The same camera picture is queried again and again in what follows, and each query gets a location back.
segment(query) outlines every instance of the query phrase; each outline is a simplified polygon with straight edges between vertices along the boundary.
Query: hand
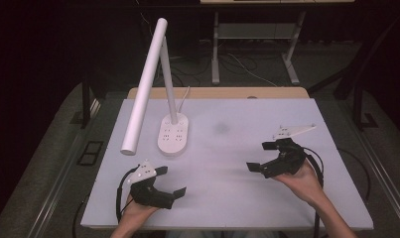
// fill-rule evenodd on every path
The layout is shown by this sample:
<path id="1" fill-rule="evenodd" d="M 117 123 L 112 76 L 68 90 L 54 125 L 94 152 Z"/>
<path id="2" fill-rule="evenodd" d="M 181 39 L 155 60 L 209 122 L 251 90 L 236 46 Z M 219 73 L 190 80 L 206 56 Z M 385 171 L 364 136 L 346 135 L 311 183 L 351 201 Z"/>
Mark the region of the hand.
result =
<path id="1" fill-rule="evenodd" d="M 158 207 L 145 206 L 136 203 L 129 195 L 122 218 L 112 233 L 111 238 L 129 238 L 147 221 L 147 219 L 157 211 Z"/>
<path id="2" fill-rule="evenodd" d="M 286 185 L 298 198 L 307 202 L 310 206 L 315 206 L 322 199 L 326 199 L 314 168 L 305 161 L 301 168 L 294 174 L 283 174 L 273 179 Z"/>

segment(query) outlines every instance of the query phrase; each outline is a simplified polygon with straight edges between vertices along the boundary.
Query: dark background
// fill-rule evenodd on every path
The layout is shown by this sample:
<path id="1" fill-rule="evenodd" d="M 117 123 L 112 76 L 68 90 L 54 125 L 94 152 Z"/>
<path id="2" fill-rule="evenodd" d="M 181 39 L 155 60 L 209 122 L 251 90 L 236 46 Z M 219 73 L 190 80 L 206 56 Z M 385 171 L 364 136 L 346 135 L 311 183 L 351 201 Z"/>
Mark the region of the dark background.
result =
<path id="1" fill-rule="evenodd" d="M 372 3 L 379 2 L 389 8 L 309 11 L 302 43 L 376 38 L 400 12 L 400 1 Z M 267 20 L 258 15 L 252 20 Z M 168 19 L 171 53 L 194 58 L 198 39 L 212 36 L 212 12 L 163 11 L 145 16 L 153 23 L 159 16 Z M 227 18 L 251 17 L 237 12 Z M 0 1 L 0 212 L 70 91 L 85 75 L 96 97 L 137 85 L 148 41 L 148 27 L 136 12 L 70 8 L 53 0 Z M 400 20 L 362 79 L 400 129 Z"/>

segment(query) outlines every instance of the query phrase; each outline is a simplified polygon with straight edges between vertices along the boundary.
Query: white cable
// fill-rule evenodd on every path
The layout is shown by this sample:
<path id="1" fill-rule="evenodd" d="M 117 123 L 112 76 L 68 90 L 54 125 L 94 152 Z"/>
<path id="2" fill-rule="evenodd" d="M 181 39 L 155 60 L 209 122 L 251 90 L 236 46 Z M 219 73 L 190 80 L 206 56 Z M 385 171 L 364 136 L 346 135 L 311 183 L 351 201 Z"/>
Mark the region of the white cable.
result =
<path id="1" fill-rule="evenodd" d="M 274 82 L 272 82 L 272 81 L 270 81 L 270 80 L 267 80 L 267 79 L 265 79 L 265 78 L 263 78 L 263 77 L 260 77 L 260 76 L 258 76 L 258 75 L 256 75 L 256 74 L 254 74 L 253 72 L 249 71 L 249 69 L 246 68 L 246 67 L 242 64 L 242 62 L 240 62 L 240 60 L 237 59 L 237 57 L 235 57 L 234 55 L 232 55 L 232 54 L 228 54 L 228 55 L 231 56 L 232 58 L 234 58 L 234 59 L 243 67 L 243 69 L 245 69 L 245 71 L 247 71 L 247 72 L 248 72 L 249 74 L 251 74 L 252 76 L 254 76 L 254 77 L 256 77 L 256 78 L 259 78 L 259 79 L 261 79 L 261 80 L 264 80 L 264 81 L 266 81 L 266 82 L 269 82 L 269 83 L 271 83 L 272 85 L 278 87 L 278 85 L 275 84 Z"/>
<path id="2" fill-rule="evenodd" d="M 191 89 L 191 87 L 188 86 L 187 91 L 185 92 L 185 95 L 184 95 L 184 97 L 182 98 L 182 101 L 181 101 L 181 103 L 180 103 L 179 106 L 178 106 L 177 112 L 181 112 L 182 104 L 184 104 L 185 98 L 187 97 L 188 92 L 190 92 L 190 89 Z"/>

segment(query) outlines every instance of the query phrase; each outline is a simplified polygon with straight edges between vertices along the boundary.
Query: person's right hand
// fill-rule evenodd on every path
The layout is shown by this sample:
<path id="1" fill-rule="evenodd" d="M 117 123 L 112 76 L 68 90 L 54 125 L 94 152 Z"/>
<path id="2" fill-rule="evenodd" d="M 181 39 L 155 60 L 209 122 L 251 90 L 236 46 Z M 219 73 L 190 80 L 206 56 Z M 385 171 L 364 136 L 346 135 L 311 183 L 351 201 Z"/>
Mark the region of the person's right hand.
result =
<path id="1" fill-rule="evenodd" d="M 283 174 L 273 179 L 286 185 L 298 198 L 315 206 L 321 199 L 326 199 L 326 194 L 318 182 L 314 168 L 305 161 L 301 168 L 294 174 Z"/>

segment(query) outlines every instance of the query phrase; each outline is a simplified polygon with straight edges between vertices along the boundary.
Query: white tabletop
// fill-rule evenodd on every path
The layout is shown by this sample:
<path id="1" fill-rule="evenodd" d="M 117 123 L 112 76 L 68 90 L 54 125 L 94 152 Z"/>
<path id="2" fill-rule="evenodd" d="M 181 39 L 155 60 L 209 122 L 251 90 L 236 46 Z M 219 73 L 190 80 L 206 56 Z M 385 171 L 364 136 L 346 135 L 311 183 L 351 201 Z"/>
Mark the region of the white tabletop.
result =
<path id="1" fill-rule="evenodd" d="M 178 157 L 163 156 L 157 146 L 167 101 L 151 99 L 137 155 L 120 151 L 133 100 L 124 100 L 97 175 L 81 225 L 115 227 L 116 188 L 123 175 L 148 159 L 169 167 L 155 188 L 165 192 L 187 187 L 171 210 L 161 209 L 145 229 L 306 229 L 315 212 L 288 188 L 251 173 L 246 162 L 266 163 L 278 151 L 264 151 L 262 142 L 283 126 L 316 124 L 293 140 L 316 151 L 325 163 L 325 191 L 352 229 L 372 229 L 373 222 L 335 148 L 313 99 L 187 99 L 182 113 L 190 120 L 188 145 Z M 122 203 L 129 192 L 124 185 Z"/>

